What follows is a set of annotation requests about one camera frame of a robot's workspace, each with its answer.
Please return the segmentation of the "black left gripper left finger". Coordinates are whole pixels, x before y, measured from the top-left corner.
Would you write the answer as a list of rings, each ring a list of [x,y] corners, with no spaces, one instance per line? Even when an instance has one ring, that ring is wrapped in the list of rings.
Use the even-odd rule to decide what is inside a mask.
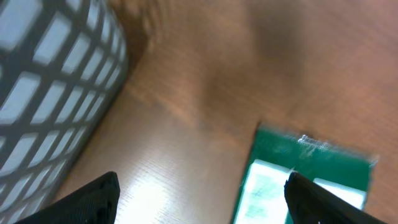
[[[17,224],[114,224],[120,192],[109,171]]]

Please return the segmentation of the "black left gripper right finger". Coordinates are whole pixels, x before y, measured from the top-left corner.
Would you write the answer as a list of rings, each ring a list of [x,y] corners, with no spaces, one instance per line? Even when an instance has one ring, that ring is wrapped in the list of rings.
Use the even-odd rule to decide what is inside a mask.
[[[294,224],[383,224],[298,172],[289,175],[284,197]]]

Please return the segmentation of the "green white package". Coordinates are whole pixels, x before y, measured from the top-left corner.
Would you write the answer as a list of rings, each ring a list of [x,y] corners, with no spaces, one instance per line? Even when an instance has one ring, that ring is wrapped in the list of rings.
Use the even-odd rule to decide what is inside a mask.
[[[364,212],[375,161],[345,148],[259,126],[232,223],[293,223],[284,185],[293,172]]]

